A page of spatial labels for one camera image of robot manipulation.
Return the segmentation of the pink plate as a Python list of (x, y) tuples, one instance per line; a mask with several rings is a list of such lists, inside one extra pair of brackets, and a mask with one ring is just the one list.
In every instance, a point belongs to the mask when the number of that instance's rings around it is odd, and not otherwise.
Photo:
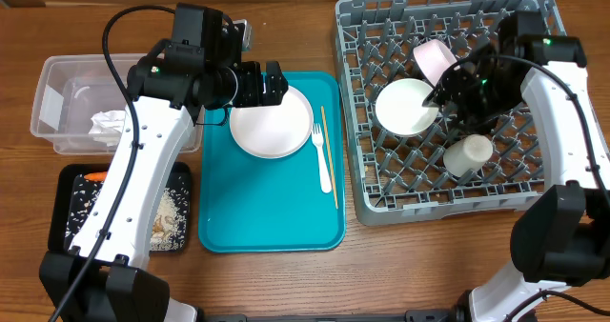
[(250, 155), (276, 159), (298, 151), (309, 139), (314, 113), (309, 100), (290, 86), (277, 106), (235, 108), (230, 131), (236, 144)]

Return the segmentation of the bowl with food scraps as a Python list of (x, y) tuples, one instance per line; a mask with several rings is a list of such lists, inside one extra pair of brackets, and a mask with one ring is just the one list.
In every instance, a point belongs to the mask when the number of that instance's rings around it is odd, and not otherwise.
[(457, 62), (451, 50), (437, 39), (416, 46), (413, 56), (420, 71), (433, 87), (442, 74)]

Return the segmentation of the white small cup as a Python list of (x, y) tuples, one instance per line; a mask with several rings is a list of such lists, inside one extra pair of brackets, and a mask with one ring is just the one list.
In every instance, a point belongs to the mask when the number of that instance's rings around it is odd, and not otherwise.
[(493, 155), (492, 142), (483, 135), (471, 134), (449, 147), (443, 154), (446, 170), (455, 176), (478, 171)]

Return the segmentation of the cream bowl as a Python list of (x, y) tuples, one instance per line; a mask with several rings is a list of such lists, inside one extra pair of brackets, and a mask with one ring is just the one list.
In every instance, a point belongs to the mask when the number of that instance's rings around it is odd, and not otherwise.
[(424, 81), (399, 79), (386, 85), (375, 101), (378, 124), (395, 135), (415, 136), (436, 120), (438, 108), (424, 107), (423, 102), (433, 88)]

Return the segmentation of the white plastic fork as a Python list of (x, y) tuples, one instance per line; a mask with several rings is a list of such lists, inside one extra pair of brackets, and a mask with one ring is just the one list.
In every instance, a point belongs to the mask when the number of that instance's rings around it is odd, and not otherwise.
[(317, 154), (320, 188), (324, 193), (329, 193), (332, 190), (332, 184), (323, 151), (323, 134), (321, 126), (317, 123), (313, 123), (311, 139)]

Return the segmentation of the white tissue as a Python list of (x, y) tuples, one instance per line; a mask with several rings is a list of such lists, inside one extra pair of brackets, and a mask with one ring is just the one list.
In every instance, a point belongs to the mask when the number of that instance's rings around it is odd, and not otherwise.
[(101, 111), (91, 117), (92, 127), (89, 135), (94, 141), (104, 143), (108, 147), (117, 146), (124, 127), (126, 113), (124, 111)]

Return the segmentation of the orange carrot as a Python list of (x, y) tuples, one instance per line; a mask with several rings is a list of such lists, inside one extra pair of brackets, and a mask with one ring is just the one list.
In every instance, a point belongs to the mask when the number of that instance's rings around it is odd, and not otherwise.
[(107, 175), (108, 173), (106, 171), (92, 172), (86, 174), (84, 178), (93, 182), (103, 182), (106, 179)]

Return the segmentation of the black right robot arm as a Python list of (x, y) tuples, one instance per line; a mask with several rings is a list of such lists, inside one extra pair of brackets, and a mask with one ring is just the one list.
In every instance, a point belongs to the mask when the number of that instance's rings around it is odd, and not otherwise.
[(432, 83), (428, 107), (453, 103), (463, 131), (486, 133), (525, 104), (542, 154), (544, 192), (511, 232), (510, 261), (465, 292), (447, 321), (532, 321), (551, 296), (609, 275), (609, 151), (587, 91), (578, 38), (554, 35), (538, 12), (498, 24), (498, 41), (455, 58), (440, 41), (414, 50)]

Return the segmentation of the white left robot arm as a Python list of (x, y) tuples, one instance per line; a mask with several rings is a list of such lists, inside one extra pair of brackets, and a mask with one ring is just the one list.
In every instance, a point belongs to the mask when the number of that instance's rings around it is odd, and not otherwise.
[(202, 110), (280, 104), (288, 89), (279, 64), (243, 61), (246, 20), (180, 3), (170, 38), (158, 41), (115, 82), (126, 102), (120, 140), (84, 225), (64, 234), (69, 212), (55, 208), (39, 268), (53, 320), (201, 321), (201, 308), (172, 298), (151, 273), (153, 224), (174, 162)]

